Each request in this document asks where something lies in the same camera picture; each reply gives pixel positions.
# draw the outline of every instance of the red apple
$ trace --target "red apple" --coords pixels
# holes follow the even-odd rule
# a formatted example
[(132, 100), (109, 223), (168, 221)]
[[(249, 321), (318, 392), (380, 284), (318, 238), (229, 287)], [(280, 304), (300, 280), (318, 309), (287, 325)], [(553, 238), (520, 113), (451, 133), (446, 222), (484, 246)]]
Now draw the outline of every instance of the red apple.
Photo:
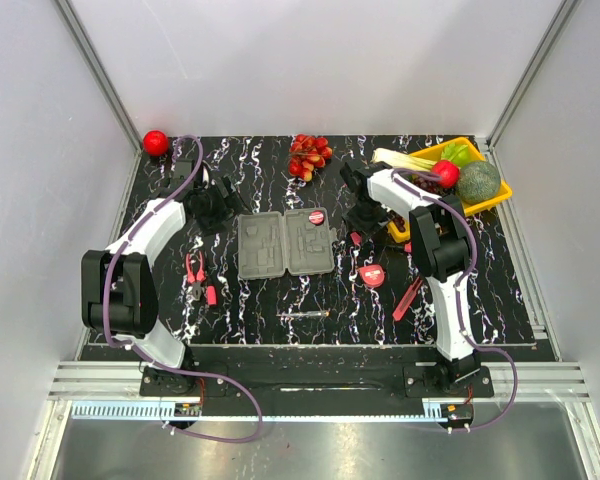
[(160, 130), (151, 130), (142, 139), (142, 146), (152, 157), (159, 157), (169, 150), (169, 139)]
[(318, 137), (318, 138), (316, 138), (315, 145), (316, 145), (316, 148), (318, 148), (318, 149), (324, 148), (327, 145), (329, 145), (329, 140), (327, 140), (324, 137)]

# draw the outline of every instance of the tool case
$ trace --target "tool case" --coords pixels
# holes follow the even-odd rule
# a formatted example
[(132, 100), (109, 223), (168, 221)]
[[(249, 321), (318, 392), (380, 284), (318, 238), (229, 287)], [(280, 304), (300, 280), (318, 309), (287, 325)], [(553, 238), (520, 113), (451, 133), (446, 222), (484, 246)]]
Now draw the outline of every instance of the tool case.
[[(324, 221), (312, 223), (317, 212)], [(335, 268), (331, 244), (335, 229), (329, 228), (324, 208), (302, 208), (254, 213), (238, 217), (238, 276), (243, 280), (291, 275), (329, 273)]]

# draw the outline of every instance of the black table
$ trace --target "black table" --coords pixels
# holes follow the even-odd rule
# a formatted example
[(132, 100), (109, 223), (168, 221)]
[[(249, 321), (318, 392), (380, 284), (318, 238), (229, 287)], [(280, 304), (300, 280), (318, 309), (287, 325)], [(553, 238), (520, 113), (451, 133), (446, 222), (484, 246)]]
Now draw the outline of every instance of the black table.
[[(352, 167), (369, 162), (375, 148), (415, 152), (448, 140), (444, 136), (334, 136), (327, 137), (334, 158), (309, 184), (287, 171), (291, 137), (203, 138), (204, 158), (212, 168), (229, 175), (254, 212), (325, 207), (338, 232), (334, 244), (336, 269), (330, 274), (269, 280), (238, 279), (237, 219), (225, 233), (200, 238), (195, 224), (176, 234), (154, 266), (160, 298), (160, 318), (188, 344), (429, 344), (436, 336), (435, 313), (428, 287), (421, 289), (401, 322), (392, 312), (415, 278), (410, 257), (387, 248), (393, 241), (386, 232), (373, 242), (355, 247), (347, 238), (342, 214), (353, 196), (339, 175), (343, 162)], [(193, 142), (185, 142), (184, 155), (197, 156)], [(127, 205), (122, 231), (129, 228), (160, 180), (168, 174), (165, 159), (141, 159)], [(471, 325), (478, 342), (531, 344), (533, 333), (507, 242), (495, 210), (470, 219), (477, 233), (477, 273), (470, 278)], [(219, 294), (219, 305), (207, 307), (187, 295), (184, 258), (203, 248), (208, 269)], [(387, 277), (376, 290), (366, 288), (356, 269), (379, 263)], [(328, 318), (288, 320), (279, 312), (329, 309)], [(89, 345), (102, 343), (93, 334), (83, 359), (97, 359)]]

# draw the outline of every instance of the screwdriver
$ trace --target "screwdriver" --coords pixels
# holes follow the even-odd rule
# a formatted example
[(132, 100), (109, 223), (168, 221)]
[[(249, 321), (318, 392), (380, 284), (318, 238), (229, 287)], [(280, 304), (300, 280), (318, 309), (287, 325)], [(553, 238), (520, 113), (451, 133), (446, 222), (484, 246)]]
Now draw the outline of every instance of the screwdriver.
[(302, 317), (328, 317), (329, 310), (314, 310), (312, 312), (279, 313), (279, 317), (302, 318)]

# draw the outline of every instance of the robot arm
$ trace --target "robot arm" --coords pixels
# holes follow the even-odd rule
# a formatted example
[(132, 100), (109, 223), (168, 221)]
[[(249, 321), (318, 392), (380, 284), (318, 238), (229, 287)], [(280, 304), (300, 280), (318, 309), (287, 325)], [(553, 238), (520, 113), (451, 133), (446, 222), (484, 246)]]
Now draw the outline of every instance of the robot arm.
[[(106, 271), (114, 254), (124, 242), (128, 243), (113, 272), (109, 297), (112, 336), (172, 368), (183, 366), (186, 349), (158, 320), (158, 296), (151, 274), (155, 260), (171, 237), (189, 221), (195, 219), (202, 235), (209, 235), (222, 231), (227, 220), (246, 210), (229, 179), (214, 180), (204, 164), (190, 186), (157, 210), (191, 171), (192, 162), (177, 162), (173, 177), (163, 186), (158, 198), (147, 203), (131, 228), (105, 250), (88, 251), (81, 267), (82, 321), (87, 327), (102, 332)], [(136, 228), (140, 223), (143, 223), (142, 228)]]
[[(468, 319), (467, 279), (455, 286), (469, 263), (466, 232), (448, 212), (425, 198), (439, 199), (464, 215), (460, 200), (454, 195), (440, 198), (413, 184), (407, 191), (394, 181), (394, 169), (384, 163), (357, 171), (345, 165), (341, 174), (357, 196), (356, 205), (344, 216), (352, 230), (367, 238), (373, 235), (390, 220), (386, 208), (409, 219), (412, 258), (433, 295), (436, 348), (444, 359), (442, 376), (448, 381), (444, 383), (457, 382), (479, 370), (477, 352), (461, 332), (456, 304), (459, 290), (460, 310)], [(473, 338), (471, 332), (466, 334)]]

